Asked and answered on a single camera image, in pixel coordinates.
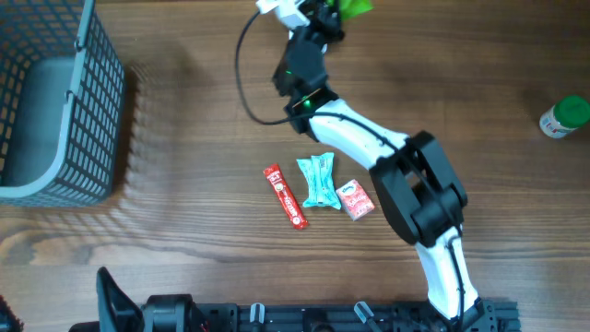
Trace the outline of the green lid jar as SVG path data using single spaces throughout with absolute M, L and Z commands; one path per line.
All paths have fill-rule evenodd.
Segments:
M 551 138 L 563 138 L 588 123 L 589 102 L 577 95 L 557 102 L 539 119 L 541 131 Z

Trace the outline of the white barcode scanner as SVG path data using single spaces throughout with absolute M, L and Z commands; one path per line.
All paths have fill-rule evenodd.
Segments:
M 289 40 L 291 40 L 293 38 L 294 35 L 294 31 L 293 30 L 289 30 Z M 322 47 L 322 53 L 325 54 L 327 51 L 327 44 L 324 44 L 324 46 Z

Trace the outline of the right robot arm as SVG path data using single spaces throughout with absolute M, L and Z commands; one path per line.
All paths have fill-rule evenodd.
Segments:
M 427 132 L 408 136 L 374 123 L 329 87 L 325 47 L 344 37 L 336 1 L 259 1 L 257 6 L 289 30 L 273 75 L 278 93 L 289 97 L 289 122 L 369 172 L 390 227 L 419 254 L 430 305 L 453 330 L 469 330 L 483 307 L 462 251 L 466 190 L 439 142 Z

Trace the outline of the green clear snack bag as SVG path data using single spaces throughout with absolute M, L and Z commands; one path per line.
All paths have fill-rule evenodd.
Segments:
M 326 0 L 326 3 L 338 10 L 342 20 L 354 18 L 373 10 L 371 0 Z

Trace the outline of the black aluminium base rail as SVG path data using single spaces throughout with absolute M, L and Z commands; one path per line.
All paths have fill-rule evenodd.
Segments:
M 252 317 L 251 308 L 235 303 L 199 304 L 209 331 L 228 332 L 419 332 L 453 331 L 428 302 L 371 304 L 372 316 L 361 318 L 348 305 L 268 305 L 263 317 Z M 463 316 L 462 329 L 474 332 L 520 332 L 515 302 L 481 300 Z

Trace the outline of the dark grey mesh basket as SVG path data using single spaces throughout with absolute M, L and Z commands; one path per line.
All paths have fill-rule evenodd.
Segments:
M 1 201 L 86 207 L 112 190 L 124 66 L 94 0 L 1 3 Z

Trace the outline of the pale teal snack packet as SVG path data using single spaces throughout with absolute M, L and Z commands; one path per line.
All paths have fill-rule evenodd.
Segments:
M 334 166 L 333 152 L 326 152 L 309 159 L 297 159 L 298 166 L 308 184 L 308 197 L 304 200 L 305 208 L 331 207 L 341 209 L 332 177 Z

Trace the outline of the small red snack packet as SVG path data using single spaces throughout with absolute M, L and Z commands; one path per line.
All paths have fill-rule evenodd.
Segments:
M 375 205 L 357 180 L 350 180 L 336 190 L 342 206 L 353 221 L 375 209 Z

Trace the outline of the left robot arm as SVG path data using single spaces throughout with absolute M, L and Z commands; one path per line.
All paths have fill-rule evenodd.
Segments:
M 106 267 L 97 272 L 99 319 L 70 332 L 208 332 L 209 322 L 188 294 L 152 295 L 139 306 L 116 284 Z

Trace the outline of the red snack wrapper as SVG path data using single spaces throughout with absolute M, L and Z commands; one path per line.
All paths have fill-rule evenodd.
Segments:
M 308 220 L 303 216 L 301 208 L 292 194 L 280 167 L 277 164 L 272 164 L 264 169 L 264 175 L 273 187 L 293 228 L 297 230 L 306 228 L 309 225 Z

